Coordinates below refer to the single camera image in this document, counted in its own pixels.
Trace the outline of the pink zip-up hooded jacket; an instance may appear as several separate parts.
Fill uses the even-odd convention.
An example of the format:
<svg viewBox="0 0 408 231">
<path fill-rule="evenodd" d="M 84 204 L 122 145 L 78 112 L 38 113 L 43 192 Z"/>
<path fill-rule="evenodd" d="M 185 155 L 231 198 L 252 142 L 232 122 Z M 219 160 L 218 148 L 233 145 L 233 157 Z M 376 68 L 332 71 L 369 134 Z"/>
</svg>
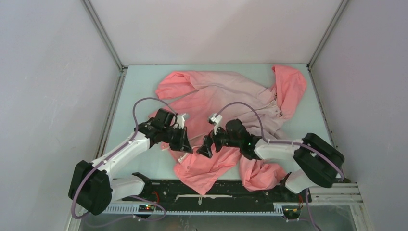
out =
<svg viewBox="0 0 408 231">
<path fill-rule="evenodd" d="M 286 176 L 276 163 L 249 160 L 237 148 L 224 147 L 211 158 L 196 153 L 205 135 L 213 130 L 208 118 L 221 113 L 223 123 L 239 119 L 254 135 L 284 139 L 281 130 L 290 120 L 307 88 L 303 74 L 292 67 L 273 66 L 275 83 L 267 88 L 236 72 L 176 71 L 166 76 L 155 90 L 157 98 L 170 100 L 170 107 L 187 113 L 185 125 L 194 153 L 170 151 L 174 173 L 185 185 L 206 194 L 234 166 L 249 191 L 274 188 Z"/>
</svg>

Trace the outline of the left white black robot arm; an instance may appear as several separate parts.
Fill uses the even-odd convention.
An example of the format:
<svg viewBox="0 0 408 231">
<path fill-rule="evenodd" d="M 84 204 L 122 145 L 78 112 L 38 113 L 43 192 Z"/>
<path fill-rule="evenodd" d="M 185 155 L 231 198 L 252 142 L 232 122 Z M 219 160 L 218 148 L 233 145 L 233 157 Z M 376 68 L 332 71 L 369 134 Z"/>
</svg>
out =
<svg viewBox="0 0 408 231">
<path fill-rule="evenodd" d="M 152 187 L 143 177 L 131 174 L 118 178 L 117 174 L 138 155 L 162 142 L 171 150 L 191 154 L 193 149 L 185 126 L 188 118 L 187 113 L 159 109 L 148 121 L 136 124 L 130 136 L 112 151 L 91 162 L 80 161 L 75 166 L 68 192 L 73 201 L 72 213 L 77 205 L 88 213 L 99 215 L 113 201 L 130 196 L 143 201 L 149 199 Z"/>
</svg>

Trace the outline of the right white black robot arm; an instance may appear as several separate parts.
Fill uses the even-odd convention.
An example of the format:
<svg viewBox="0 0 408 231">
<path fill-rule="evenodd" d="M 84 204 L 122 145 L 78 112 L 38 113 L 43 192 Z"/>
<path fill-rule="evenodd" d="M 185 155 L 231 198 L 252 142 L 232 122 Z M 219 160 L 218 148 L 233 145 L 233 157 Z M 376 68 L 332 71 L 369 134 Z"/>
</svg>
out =
<svg viewBox="0 0 408 231">
<path fill-rule="evenodd" d="M 314 133 L 308 133 L 299 140 L 265 141 L 261 136 L 248 132 L 238 119 L 230 120 L 224 128 L 221 127 L 221 120 L 220 115 L 209 118 L 208 122 L 214 128 L 204 136 L 197 153 L 211 158 L 213 152 L 233 147 L 249 160 L 292 164 L 280 187 L 280 196 L 285 201 L 294 200 L 307 188 L 330 188 L 344 179 L 340 170 L 344 156 Z"/>
</svg>

